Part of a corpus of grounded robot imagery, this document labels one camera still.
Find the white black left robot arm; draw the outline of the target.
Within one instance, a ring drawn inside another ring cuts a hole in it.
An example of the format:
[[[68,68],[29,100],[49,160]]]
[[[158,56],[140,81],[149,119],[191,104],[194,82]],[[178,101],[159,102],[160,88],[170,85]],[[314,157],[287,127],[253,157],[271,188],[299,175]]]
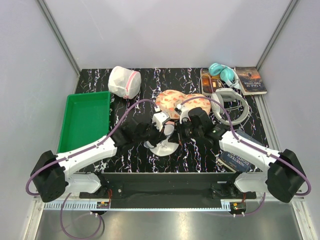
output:
[[[30,178],[44,203],[52,202],[64,193],[87,192],[97,198],[108,193],[108,186],[93,173],[77,172],[99,160],[114,157],[127,146],[146,143],[154,149],[173,133],[173,126],[132,120],[110,132],[110,135],[69,152],[41,154]]]

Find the teal white headphones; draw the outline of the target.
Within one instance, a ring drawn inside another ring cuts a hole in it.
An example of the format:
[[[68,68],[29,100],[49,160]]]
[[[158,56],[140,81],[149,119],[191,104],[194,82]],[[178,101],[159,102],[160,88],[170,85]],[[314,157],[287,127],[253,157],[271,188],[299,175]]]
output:
[[[227,65],[213,63],[209,68],[208,72],[211,76],[219,75],[220,79],[229,87],[234,89],[241,89],[239,77],[235,70],[228,67]]]

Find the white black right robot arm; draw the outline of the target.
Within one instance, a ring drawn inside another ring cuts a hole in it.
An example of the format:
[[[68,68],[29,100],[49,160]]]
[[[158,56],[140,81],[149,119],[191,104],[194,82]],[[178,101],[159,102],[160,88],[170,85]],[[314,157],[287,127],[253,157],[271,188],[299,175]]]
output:
[[[239,172],[227,185],[228,195],[239,198],[246,192],[270,193],[274,198],[289,203],[307,181],[297,155],[285,149],[280,152],[243,138],[223,124],[213,124],[201,108],[188,109],[178,105],[177,131],[179,139],[199,140],[215,151],[234,154],[253,164],[259,172]]]

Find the orange dark paperback book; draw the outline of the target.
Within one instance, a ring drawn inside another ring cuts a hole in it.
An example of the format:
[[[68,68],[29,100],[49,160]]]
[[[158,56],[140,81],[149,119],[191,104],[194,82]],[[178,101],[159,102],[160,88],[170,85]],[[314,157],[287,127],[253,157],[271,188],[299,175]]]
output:
[[[209,97],[216,90],[224,87],[225,86],[220,78],[220,74],[212,76],[210,75],[208,69],[200,69],[200,89],[202,95]]]

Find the grey white wired headset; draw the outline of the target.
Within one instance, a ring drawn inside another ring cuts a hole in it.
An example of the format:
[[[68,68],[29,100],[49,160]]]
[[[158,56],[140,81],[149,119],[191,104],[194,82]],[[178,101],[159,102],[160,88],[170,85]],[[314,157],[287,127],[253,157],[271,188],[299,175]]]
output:
[[[223,119],[222,115],[225,114],[224,110],[221,107],[225,107],[224,103],[235,103],[239,102],[240,105],[231,106],[225,108],[226,111],[234,111],[242,108],[241,115],[231,121],[232,125],[239,125],[243,121],[246,120],[250,113],[250,107],[248,102],[236,91],[231,88],[219,88],[214,93],[210,95],[212,101],[211,104],[211,111],[213,112],[215,118],[220,121],[222,124],[230,126],[229,120]]]

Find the Nineteen Eighty-Four blue book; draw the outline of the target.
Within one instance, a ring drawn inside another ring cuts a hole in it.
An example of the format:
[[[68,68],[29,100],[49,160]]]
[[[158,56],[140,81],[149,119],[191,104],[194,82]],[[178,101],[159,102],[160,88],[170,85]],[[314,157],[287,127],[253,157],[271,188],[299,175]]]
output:
[[[247,160],[229,152],[223,152],[216,163],[223,166],[227,172],[254,172],[258,170],[252,163],[249,163]]]

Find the green plastic tray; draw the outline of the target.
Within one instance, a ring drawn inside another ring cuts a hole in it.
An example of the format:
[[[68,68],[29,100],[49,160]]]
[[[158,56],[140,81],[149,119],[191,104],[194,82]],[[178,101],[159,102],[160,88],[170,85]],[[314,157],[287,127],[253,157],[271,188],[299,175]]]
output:
[[[69,95],[57,152],[75,150],[107,135],[110,102],[111,94],[108,91]]]

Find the Tale of Two Cities book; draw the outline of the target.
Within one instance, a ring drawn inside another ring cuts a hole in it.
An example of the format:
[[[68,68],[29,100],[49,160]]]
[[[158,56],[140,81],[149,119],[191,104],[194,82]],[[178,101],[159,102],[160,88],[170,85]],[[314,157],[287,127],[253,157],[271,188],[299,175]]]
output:
[[[256,67],[235,67],[234,70],[244,96],[264,95],[268,92]]]

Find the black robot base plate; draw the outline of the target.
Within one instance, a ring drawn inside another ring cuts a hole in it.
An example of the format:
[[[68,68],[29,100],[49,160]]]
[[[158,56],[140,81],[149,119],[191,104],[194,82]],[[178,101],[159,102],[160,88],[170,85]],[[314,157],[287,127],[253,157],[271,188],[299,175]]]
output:
[[[103,200],[111,193],[116,209],[213,209],[221,200],[239,200],[243,193],[218,194],[226,190],[233,173],[101,173],[97,193],[81,192],[82,199]]]

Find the pink-trimmed round mesh laundry bag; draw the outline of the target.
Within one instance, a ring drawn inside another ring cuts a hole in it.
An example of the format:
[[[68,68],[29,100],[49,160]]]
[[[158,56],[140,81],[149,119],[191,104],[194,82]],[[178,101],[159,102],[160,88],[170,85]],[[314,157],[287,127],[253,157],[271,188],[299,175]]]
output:
[[[108,91],[123,99],[133,99],[141,89],[142,77],[139,71],[115,66],[108,79]]]

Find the aluminium frame rail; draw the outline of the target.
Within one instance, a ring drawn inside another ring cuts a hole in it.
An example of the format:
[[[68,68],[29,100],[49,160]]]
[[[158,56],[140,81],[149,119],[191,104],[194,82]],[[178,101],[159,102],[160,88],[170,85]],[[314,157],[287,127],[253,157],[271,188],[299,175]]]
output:
[[[224,186],[196,182],[107,181],[93,193],[66,186],[53,189],[41,197],[45,210],[156,211],[156,212],[246,212],[249,203],[263,198],[260,192],[218,193]]]

